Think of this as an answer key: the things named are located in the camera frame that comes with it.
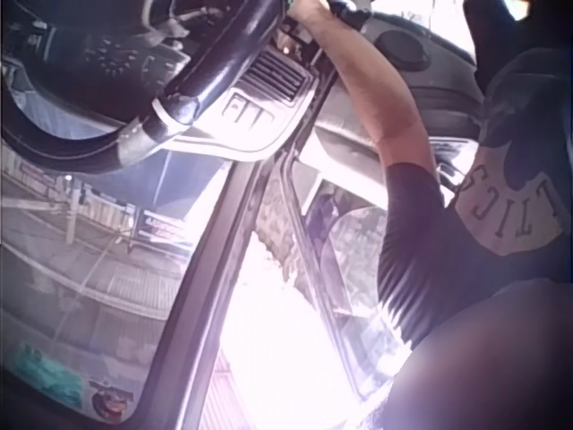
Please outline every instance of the person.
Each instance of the person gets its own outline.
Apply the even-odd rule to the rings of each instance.
[[[447,208],[400,74],[323,1],[290,10],[337,68],[385,169],[379,297],[414,351],[385,430],[573,428],[573,288],[561,287],[573,282],[570,7],[533,0],[515,21],[502,0],[464,2],[485,100],[474,165]]]

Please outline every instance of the sticker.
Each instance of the sticker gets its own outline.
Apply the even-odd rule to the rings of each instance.
[[[126,418],[129,404],[133,403],[131,392],[94,381],[90,381],[90,388],[94,391],[91,396],[91,406],[98,417],[113,424],[120,423]]]
[[[23,345],[13,372],[48,397],[74,409],[81,409],[83,384],[79,375],[46,357],[39,349]]]

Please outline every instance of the windshield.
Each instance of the windshield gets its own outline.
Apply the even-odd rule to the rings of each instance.
[[[101,133],[36,94],[21,105],[51,133]],[[118,174],[58,175],[3,145],[3,366],[86,416],[126,420],[230,165],[160,151]]]

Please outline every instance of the black steering wheel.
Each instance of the black steering wheel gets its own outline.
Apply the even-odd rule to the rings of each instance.
[[[20,111],[3,77],[2,138],[49,170],[99,174],[131,166],[189,129],[261,52],[286,10],[286,0],[243,0],[144,113],[91,139],[63,139],[37,127]]]

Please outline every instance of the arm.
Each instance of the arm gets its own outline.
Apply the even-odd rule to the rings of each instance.
[[[416,164],[436,177],[428,134],[414,98],[389,61],[332,15],[321,0],[296,0],[290,13],[336,66],[383,166]]]

